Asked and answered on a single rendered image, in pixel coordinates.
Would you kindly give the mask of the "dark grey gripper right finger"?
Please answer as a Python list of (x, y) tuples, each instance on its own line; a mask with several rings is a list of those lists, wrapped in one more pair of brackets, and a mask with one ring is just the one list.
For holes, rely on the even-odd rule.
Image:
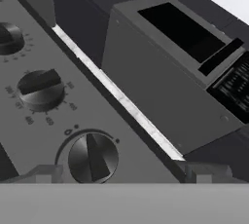
[(232, 176), (227, 165), (186, 164), (186, 181), (196, 184), (245, 184), (245, 181)]

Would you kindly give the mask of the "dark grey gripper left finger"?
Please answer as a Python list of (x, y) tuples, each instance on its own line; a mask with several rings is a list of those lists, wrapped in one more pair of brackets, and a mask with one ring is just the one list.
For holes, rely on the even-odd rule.
[(5, 183), (62, 183), (62, 174), (63, 166), (61, 165), (39, 165), (28, 173), (5, 180)]

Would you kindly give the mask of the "black stove knob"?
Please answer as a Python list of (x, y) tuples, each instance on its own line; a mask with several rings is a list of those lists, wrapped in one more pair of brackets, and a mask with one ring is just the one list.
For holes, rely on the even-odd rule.
[(79, 183), (104, 183), (116, 171), (119, 153), (105, 134), (90, 132), (77, 139), (68, 154), (72, 177)]
[(19, 52), (24, 47), (21, 30), (9, 22), (0, 22), (0, 55), (7, 56)]
[(25, 74), (17, 84), (17, 93), (21, 103), (35, 112), (50, 111), (65, 97), (64, 84), (54, 69)]

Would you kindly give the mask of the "grey stove control panel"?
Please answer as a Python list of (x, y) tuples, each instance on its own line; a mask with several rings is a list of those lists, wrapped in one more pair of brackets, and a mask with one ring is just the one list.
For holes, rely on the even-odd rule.
[[(84, 134), (112, 139), (119, 153), (115, 173), (104, 183), (178, 183), (179, 168), (126, 109), (81, 63), (25, 0), (0, 0), (0, 22), (16, 25), (24, 47), (0, 55), (0, 183), (39, 165), (63, 166), (62, 183), (71, 175), (68, 154)], [(35, 112), (18, 98), (17, 84), (27, 73), (54, 69), (65, 97), (54, 109)]]

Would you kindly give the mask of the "grey toaster with black slot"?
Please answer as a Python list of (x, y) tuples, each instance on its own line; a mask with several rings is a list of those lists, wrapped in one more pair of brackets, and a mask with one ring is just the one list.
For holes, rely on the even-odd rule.
[(111, 10), (102, 69), (181, 158), (243, 127), (221, 87), (244, 52), (178, 0), (130, 0)]

